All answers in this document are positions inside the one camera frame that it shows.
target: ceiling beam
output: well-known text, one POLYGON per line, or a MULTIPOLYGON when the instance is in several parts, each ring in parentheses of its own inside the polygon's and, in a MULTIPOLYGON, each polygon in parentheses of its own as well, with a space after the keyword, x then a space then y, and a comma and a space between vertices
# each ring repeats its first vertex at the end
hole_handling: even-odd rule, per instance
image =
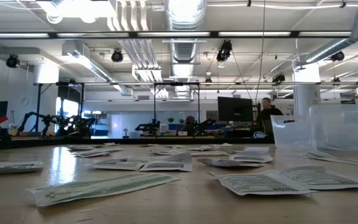
POLYGON ((111 39, 334 39, 349 38, 351 31, 246 30, 246 31, 109 31, 109 32, 0 32, 0 40, 111 40, 111 39))

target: man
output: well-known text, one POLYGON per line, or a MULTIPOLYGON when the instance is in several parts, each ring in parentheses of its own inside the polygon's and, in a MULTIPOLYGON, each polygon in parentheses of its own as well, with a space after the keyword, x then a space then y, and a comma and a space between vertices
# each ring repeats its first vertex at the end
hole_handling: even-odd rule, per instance
POLYGON ((262 104, 264 106, 264 110, 258 114, 257 122, 259 125, 263 126, 265 134, 273 136, 270 115, 283 115, 283 113, 279 109, 272 106, 272 101, 269 98, 263 98, 262 104))
POLYGON ((279 109, 272 106, 272 101, 269 98, 263 98, 262 105, 264 110, 258 114, 258 119, 262 121, 270 120, 270 115, 283 115, 279 109))

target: table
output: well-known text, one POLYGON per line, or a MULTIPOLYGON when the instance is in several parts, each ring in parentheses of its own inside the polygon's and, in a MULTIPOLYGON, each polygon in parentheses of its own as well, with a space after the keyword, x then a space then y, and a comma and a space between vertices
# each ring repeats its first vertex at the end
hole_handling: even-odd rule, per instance
MULTIPOLYGON (((146 156, 147 148, 127 149, 112 157, 146 156)), ((242 150, 244 145, 235 145, 242 150)), ((358 177, 358 166, 305 159, 301 151, 270 148, 274 160, 258 169, 207 167, 193 159, 193 172, 169 172, 182 180, 128 194, 77 200, 36 208, 25 189, 79 180, 107 179, 134 171, 89 170, 85 164, 108 157, 73 157, 63 146, 0 151, 0 161, 45 163, 42 173, 0 175, 0 224, 7 223, 358 223, 358 190, 330 190, 309 195, 238 196, 208 175, 256 173, 296 166, 325 166, 358 177)))
POLYGON ((144 136, 141 139, 214 139, 214 136, 144 136))

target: person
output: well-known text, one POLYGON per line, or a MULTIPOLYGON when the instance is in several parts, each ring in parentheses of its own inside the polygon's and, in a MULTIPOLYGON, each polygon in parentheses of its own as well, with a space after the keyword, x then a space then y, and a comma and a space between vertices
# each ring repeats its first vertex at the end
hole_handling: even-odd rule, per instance
POLYGON ((188 116, 185 121, 185 126, 183 127, 182 131, 187 131, 187 136, 194 136, 195 134, 195 124, 196 118, 193 116, 188 116))
POLYGON ((283 113, 272 105, 272 101, 269 98, 263 98, 262 104, 264 110, 258 114, 257 122, 264 127, 264 133, 273 136, 272 122, 270 115, 283 115, 283 113))
POLYGON ((283 115, 279 109, 272 105, 272 101, 269 98, 263 98, 262 105, 264 110, 258 114, 258 119, 262 121, 270 120, 270 115, 283 115))

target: metal frame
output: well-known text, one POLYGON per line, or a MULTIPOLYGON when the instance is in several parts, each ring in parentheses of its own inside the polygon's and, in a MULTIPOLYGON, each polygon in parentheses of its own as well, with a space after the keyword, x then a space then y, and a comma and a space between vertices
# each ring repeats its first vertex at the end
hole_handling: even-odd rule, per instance
POLYGON ((0 40, 84 40, 84 39, 294 39, 349 38, 349 30, 196 30, 196 31, 114 31, 114 32, 0 32, 0 40), (287 32, 288 35, 274 34, 287 32))
MULTIPOLYGON (((35 129, 35 132, 38 132, 38 124, 39 124, 39 114, 40 114, 40 106, 41 106, 41 95, 52 85, 56 85, 56 86, 76 86, 76 85, 81 85, 81 101, 80 104, 78 105, 78 115, 81 116, 82 111, 84 110, 84 94, 85 94, 85 83, 34 83, 34 85, 38 86, 38 95, 37 95, 37 118, 35 120, 35 125, 34 127, 30 130, 30 132, 35 129), (48 87, 46 87, 46 89, 44 89, 43 91, 41 91, 42 86, 44 85, 48 85, 48 87)), ((61 114, 63 116, 63 101, 61 103, 62 107, 60 109, 61 114)))
POLYGON ((190 82, 172 82, 172 83, 154 83, 154 119, 157 119, 157 110, 156 110, 156 102, 157 102, 157 100, 156 100, 156 98, 155 98, 155 96, 156 96, 156 87, 158 86, 158 85, 163 85, 163 87, 165 86, 165 85, 170 85, 170 86, 183 86, 183 85, 196 85, 197 86, 197 89, 198 89, 198 102, 197 102, 197 104, 198 104, 198 123, 200 124, 200 122, 201 122, 201 120, 200 120, 200 117, 201 117, 201 115, 200 115, 200 83, 198 83, 198 82, 193 82, 193 83, 190 83, 190 82))
MULTIPOLYGON (((152 86, 152 85, 172 85, 175 82, 162 82, 162 83, 135 83, 135 82, 112 82, 112 83, 105 83, 105 82, 91 82, 91 83, 84 83, 86 86, 99 86, 99 85, 134 85, 134 86, 152 86)), ((206 83, 206 82, 183 82, 183 85, 200 85, 200 86, 211 86, 211 85, 218 85, 218 83, 206 83)), ((276 86, 276 85, 358 85, 358 82, 219 82, 219 86, 221 85, 260 85, 260 86, 276 86)))

